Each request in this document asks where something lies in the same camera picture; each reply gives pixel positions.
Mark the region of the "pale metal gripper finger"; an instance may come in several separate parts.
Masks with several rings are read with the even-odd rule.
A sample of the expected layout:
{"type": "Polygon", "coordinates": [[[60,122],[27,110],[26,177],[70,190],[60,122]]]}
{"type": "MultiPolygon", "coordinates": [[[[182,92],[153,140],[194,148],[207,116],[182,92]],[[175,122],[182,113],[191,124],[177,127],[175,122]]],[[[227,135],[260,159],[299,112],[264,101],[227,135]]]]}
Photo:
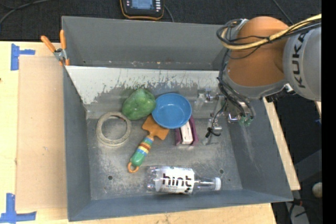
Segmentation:
{"type": "Polygon", "coordinates": [[[224,134],[224,112],[212,113],[207,123],[206,133],[202,139],[203,145],[219,144],[224,134]]]}
{"type": "Polygon", "coordinates": [[[197,98],[194,102],[195,111],[217,111],[222,108],[224,104],[224,96],[212,91],[211,89],[200,89],[197,91],[197,98]]]}

